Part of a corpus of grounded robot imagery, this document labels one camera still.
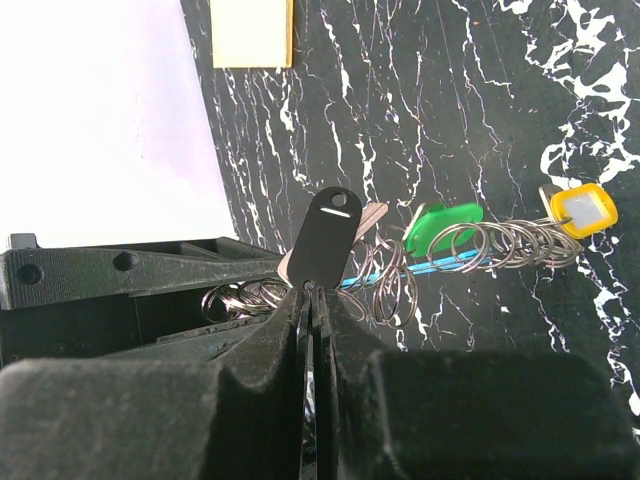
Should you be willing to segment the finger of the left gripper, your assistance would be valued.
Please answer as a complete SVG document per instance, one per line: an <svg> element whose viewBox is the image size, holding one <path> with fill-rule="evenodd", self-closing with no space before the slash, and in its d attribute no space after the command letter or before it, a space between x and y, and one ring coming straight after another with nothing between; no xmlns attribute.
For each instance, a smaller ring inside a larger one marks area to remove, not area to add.
<svg viewBox="0 0 640 480"><path fill-rule="evenodd" d="M224 319L219 285L274 278L279 254L227 237L45 248L12 234L1 254L1 357L92 358Z"/></svg>

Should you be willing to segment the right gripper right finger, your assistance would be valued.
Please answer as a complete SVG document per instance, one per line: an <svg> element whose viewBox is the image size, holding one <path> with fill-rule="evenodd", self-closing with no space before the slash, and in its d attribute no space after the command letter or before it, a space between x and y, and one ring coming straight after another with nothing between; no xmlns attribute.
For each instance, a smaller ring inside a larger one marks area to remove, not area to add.
<svg viewBox="0 0 640 480"><path fill-rule="evenodd" d="M312 294L320 479L635 479L639 445L572 354L400 352Z"/></svg>

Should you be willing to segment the black tagged key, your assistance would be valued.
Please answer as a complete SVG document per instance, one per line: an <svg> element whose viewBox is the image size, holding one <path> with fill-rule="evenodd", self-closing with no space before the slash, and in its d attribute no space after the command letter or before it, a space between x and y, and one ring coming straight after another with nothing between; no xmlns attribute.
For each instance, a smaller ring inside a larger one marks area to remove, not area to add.
<svg viewBox="0 0 640 480"><path fill-rule="evenodd" d="M308 282L338 287L354 243L387 212L387 204L364 206L354 192L343 187L320 191L311 201L294 247L277 268L280 279L298 289Z"/></svg>

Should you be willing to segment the metal key organizer with rings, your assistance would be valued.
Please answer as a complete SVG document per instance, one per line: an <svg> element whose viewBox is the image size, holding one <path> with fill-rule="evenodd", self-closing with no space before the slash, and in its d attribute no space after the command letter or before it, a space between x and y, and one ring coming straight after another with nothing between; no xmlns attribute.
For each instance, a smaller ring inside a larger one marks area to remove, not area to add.
<svg viewBox="0 0 640 480"><path fill-rule="evenodd" d="M476 233L464 245L452 245L450 250L437 253L429 251L423 257L413 257L405 250L403 238L397 236L399 230L396 227L380 228L372 242L358 240L356 244L362 248L364 257L351 277L379 269L385 275L369 287L346 290L339 286L339 294L355 308L357 320L372 321L399 330L415 318L417 278L420 275L412 274L407 269L409 265L478 250L490 259L488 266L476 266L462 272L434 273L467 274L527 266L559 269L572 265L583 252L578 240L569 237L558 223L549 219L463 223L442 231L434 242L456 227L474 228Z"/></svg>

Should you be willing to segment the blue organizer handle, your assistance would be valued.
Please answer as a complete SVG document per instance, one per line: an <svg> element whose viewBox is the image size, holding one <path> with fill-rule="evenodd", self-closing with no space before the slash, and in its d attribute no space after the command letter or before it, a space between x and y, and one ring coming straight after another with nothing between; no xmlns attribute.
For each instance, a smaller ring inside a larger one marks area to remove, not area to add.
<svg viewBox="0 0 640 480"><path fill-rule="evenodd" d="M422 275L434 272L462 272L476 266L488 266L489 263L490 259L486 255L481 255L478 250L468 250L454 256L409 265L407 269L414 275ZM343 280L340 287L348 290L373 286L384 275L382 269L365 272Z"/></svg>

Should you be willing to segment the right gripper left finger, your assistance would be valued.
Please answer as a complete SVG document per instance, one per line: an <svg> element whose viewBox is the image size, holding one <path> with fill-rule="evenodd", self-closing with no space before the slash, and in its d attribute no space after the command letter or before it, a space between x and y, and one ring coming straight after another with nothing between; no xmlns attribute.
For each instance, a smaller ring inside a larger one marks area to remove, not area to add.
<svg viewBox="0 0 640 480"><path fill-rule="evenodd" d="M295 479L309 297L211 361L29 360L1 374L5 479Z"/></svg>

